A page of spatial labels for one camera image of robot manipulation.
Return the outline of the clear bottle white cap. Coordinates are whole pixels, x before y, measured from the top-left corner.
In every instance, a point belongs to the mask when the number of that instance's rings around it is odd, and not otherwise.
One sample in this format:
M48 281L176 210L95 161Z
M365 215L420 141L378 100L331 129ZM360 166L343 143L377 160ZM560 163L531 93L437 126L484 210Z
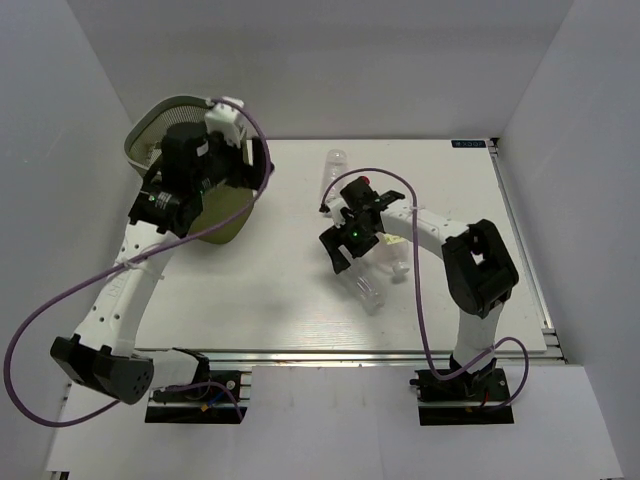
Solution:
M375 275L367 268L352 265L342 276L346 289L364 311L370 316L377 315L386 303L386 292Z

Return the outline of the orange label white cap bottle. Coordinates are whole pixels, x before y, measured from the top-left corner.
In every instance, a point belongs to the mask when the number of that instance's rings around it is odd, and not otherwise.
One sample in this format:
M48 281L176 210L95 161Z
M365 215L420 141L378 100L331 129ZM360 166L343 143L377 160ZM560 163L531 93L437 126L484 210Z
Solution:
M402 281L411 270L409 242L397 235L378 233L378 244L373 249L373 262L394 281Z

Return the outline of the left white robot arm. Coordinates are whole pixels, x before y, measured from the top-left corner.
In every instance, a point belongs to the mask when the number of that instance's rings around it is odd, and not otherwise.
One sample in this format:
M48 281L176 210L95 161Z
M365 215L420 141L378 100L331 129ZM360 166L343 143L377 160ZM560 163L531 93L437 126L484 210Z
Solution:
M191 399L209 392L203 355L184 348L141 353L139 326L175 243L192 235L206 195L222 186L256 193L273 169L262 139L246 140L237 126L180 122L155 146L159 152L128 213L113 272L73 334L56 338L50 350L74 383L129 405L154 389L178 387Z

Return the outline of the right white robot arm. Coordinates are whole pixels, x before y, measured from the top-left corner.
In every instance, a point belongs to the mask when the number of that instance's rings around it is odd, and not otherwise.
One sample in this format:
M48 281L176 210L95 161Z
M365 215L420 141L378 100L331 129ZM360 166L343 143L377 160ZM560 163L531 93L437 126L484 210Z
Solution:
M496 227L486 219L467 224L422 209L414 192L378 193L360 176L332 200L323 198L320 210L333 224L320 236L335 274L352 270L391 234L408 240L415 252L426 250L443 262L447 287L459 309L457 339L447 374L461 397L472 399L488 385L495 368L496 330L505 303L519 282L514 261Z

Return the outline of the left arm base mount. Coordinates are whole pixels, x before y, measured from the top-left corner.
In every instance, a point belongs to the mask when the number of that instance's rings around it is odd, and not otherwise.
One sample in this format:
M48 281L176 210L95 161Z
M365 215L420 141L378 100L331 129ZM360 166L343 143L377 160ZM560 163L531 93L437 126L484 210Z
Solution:
M230 396L238 404L241 416L249 405L251 372L242 370L212 370L203 387L184 391L155 390L147 401L145 422L148 424L239 425L238 415Z

